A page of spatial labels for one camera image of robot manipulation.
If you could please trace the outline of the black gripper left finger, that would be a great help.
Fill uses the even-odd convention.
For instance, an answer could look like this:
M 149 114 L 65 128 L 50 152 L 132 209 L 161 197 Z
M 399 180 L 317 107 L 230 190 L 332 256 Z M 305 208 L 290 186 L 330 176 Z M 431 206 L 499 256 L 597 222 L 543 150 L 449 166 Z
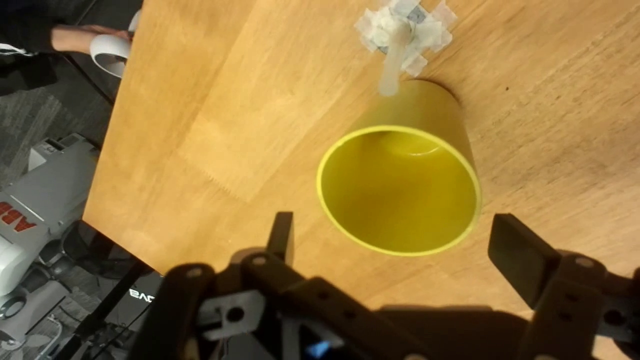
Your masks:
M 279 261 L 290 261 L 294 238 L 294 213 L 278 211 L 272 222 L 272 229 L 265 242 L 265 253 Z

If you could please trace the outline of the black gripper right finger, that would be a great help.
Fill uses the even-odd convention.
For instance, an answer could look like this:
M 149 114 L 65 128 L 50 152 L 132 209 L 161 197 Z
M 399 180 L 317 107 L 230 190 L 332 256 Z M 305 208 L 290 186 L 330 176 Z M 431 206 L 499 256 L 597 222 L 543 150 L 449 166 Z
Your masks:
M 493 216 L 488 258 L 530 308 L 559 263 L 559 253 L 513 213 Z

